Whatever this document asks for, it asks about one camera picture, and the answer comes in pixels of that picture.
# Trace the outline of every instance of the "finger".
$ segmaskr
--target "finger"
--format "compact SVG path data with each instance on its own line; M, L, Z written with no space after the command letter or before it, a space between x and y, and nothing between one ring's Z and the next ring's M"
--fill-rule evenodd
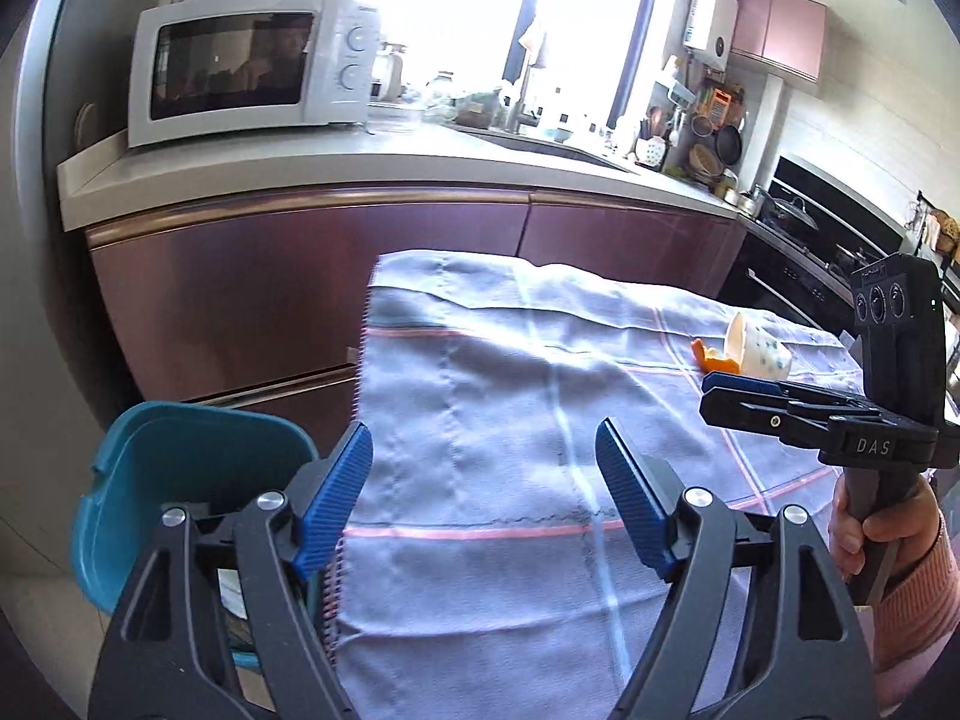
M840 573L848 575L859 574L867 560L862 550L857 553L850 553L836 544L830 546L830 555L837 564L837 568L840 569Z
M901 503L871 514L863 523L863 532L870 541L894 541L896 538L920 536L931 528L939 528L933 496L913 495Z
M846 512L850 504L850 495L847 493L847 481L843 474L837 477L836 484L833 486L833 507L838 512Z
M863 549L863 528L856 519L853 519L853 517L850 517L848 514L834 512L833 517L830 518L829 525L827 525L827 531L830 534L830 546L834 546L835 544L838 548L851 555L856 555L857 552Z

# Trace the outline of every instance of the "water heater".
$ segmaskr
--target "water heater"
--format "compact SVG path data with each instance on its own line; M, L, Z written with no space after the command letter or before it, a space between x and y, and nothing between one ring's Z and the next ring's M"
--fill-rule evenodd
M692 0L683 45L704 65L723 71L733 42L736 0Z

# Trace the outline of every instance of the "microwave window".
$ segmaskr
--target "microwave window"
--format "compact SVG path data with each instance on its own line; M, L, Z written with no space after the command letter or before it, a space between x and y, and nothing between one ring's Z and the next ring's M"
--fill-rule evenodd
M301 100L311 13L171 23L157 35L152 119Z

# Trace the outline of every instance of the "hand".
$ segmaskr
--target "hand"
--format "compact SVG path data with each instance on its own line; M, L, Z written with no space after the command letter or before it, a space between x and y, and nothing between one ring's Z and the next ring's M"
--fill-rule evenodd
M863 570L864 536L870 541L885 543L902 538L896 553L891 576L909 569L923 560L940 533L940 509L937 498L923 477L910 497L896 506L871 514L863 525L847 514L847 485L844 477L837 479L833 489L833 512L830 515L830 553L836 560L844 579Z

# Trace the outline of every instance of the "cup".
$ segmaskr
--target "cup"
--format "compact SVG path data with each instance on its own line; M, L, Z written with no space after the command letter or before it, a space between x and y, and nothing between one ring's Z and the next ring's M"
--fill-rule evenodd
M740 365L741 376L781 381L790 375L790 350L755 322L738 312L727 328L724 355Z

